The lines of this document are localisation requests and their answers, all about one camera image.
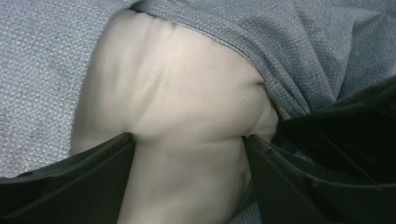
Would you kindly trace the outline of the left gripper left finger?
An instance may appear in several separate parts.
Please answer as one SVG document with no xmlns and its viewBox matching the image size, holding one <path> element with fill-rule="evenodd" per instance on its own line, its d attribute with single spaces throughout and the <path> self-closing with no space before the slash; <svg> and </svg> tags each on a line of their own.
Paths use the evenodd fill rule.
<svg viewBox="0 0 396 224">
<path fill-rule="evenodd" d="M 1 178 L 1 223 L 117 223 L 134 150 L 132 135 L 123 133 L 62 161 Z"/>
</svg>

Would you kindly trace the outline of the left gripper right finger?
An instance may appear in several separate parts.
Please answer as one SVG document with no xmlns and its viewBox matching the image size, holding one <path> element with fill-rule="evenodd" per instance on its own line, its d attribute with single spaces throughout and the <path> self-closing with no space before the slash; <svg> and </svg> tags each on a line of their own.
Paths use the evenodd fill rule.
<svg viewBox="0 0 396 224">
<path fill-rule="evenodd" d="M 396 186 L 334 172 L 243 138 L 264 224 L 393 224 Z"/>
</svg>

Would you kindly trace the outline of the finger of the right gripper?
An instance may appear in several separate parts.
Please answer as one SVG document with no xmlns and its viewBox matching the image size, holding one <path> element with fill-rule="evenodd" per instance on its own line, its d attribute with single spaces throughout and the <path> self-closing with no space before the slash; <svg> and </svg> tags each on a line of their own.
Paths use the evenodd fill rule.
<svg viewBox="0 0 396 224">
<path fill-rule="evenodd" d="M 275 149 L 274 172 L 290 182 L 333 186 L 396 183 L 396 79 L 281 123 L 282 135 L 311 162 Z"/>
</svg>

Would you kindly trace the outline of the patchwork and blue pillowcase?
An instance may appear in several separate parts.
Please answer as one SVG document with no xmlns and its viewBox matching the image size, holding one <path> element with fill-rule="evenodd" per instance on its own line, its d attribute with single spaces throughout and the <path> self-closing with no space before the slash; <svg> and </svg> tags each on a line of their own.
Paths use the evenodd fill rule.
<svg viewBox="0 0 396 224">
<path fill-rule="evenodd" d="M 310 113 L 392 75 L 393 0 L 3 0 L 0 174 L 70 153 L 98 40 L 121 10 L 147 13 L 230 48 L 285 117 Z"/>
</svg>

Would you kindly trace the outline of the cream white pillow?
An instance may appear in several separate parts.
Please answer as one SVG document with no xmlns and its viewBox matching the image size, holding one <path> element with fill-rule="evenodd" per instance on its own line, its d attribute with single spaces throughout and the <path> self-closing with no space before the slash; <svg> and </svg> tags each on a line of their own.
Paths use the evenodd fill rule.
<svg viewBox="0 0 396 224">
<path fill-rule="evenodd" d="M 270 140 L 278 117 L 243 57 L 191 29 L 121 10 L 92 55 L 70 154 L 120 133 L 136 149 L 120 224 L 223 224 L 250 172 L 243 136 Z"/>
</svg>

